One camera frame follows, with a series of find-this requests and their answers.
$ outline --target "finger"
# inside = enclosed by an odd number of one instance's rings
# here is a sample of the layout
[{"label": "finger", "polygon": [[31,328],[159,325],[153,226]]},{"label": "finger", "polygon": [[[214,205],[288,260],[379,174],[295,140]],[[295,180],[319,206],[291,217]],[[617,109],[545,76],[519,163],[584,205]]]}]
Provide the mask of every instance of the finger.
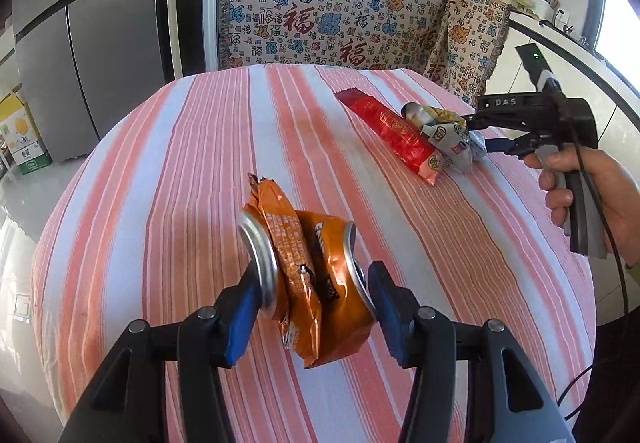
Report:
[{"label": "finger", "polygon": [[544,170],[538,179],[541,190],[553,190],[556,188],[556,175],[550,170]]},{"label": "finger", "polygon": [[[585,170],[590,174],[599,174],[611,170],[615,161],[602,150],[594,150],[588,147],[580,147],[580,155],[584,163]],[[556,152],[546,158],[549,168],[561,172],[569,172],[580,169],[580,162],[574,145],[567,147],[561,152]]]},{"label": "finger", "polygon": [[556,227],[561,227],[566,221],[566,213],[566,208],[554,208],[551,210],[551,222],[554,223]]},{"label": "finger", "polygon": [[538,158],[537,154],[529,154],[524,158],[524,164],[529,168],[542,168],[542,163],[540,163],[540,158]]},{"label": "finger", "polygon": [[546,194],[545,204],[550,210],[566,208],[574,202],[574,193],[566,188],[556,188]]}]

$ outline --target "cardboard box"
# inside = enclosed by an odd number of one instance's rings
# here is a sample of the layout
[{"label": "cardboard box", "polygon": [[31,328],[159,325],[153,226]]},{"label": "cardboard box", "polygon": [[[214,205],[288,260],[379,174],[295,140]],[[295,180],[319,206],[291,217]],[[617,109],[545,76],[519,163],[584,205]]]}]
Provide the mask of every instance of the cardboard box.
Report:
[{"label": "cardboard box", "polygon": [[27,107],[15,94],[0,102],[0,134],[21,173],[28,174],[51,164]]}]

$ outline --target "window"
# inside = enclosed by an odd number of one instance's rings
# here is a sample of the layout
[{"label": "window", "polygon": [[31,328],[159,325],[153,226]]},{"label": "window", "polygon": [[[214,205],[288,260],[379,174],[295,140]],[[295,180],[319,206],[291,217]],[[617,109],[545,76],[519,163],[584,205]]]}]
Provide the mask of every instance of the window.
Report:
[{"label": "window", "polygon": [[640,90],[640,19],[627,0],[604,0],[595,50]]}]

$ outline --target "red snack package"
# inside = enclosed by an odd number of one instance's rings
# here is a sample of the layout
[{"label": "red snack package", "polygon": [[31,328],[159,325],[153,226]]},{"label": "red snack package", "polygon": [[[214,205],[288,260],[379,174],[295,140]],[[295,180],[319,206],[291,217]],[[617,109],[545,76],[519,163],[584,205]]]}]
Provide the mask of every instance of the red snack package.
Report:
[{"label": "red snack package", "polygon": [[436,184],[442,154],[418,129],[359,89],[341,90],[335,97],[369,125],[413,172],[431,186]]}]

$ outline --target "pink and white striped cloth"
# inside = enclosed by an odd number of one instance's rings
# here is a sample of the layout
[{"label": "pink and white striped cloth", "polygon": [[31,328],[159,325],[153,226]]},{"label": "pink and white striped cloth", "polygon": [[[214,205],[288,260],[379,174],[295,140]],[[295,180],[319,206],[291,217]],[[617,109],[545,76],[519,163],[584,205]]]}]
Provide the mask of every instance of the pink and white striped cloth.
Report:
[{"label": "pink and white striped cloth", "polygon": [[[36,339],[63,420],[128,322],[180,321],[238,282],[248,172],[276,180],[298,208],[353,219],[362,267],[382,259],[422,304],[465,323],[504,320],[552,395],[591,363],[589,266],[550,222],[535,171],[495,154],[430,187],[335,100],[348,87],[396,111],[411,101],[472,111],[412,71],[272,64],[172,82],[100,142],[34,258]],[[180,442],[175,367],[167,373],[168,428]],[[358,354],[303,370],[262,318],[221,374],[241,443],[395,442],[413,378],[379,327]],[[465,409],[459,372],[452,443],[462,441]]]}]

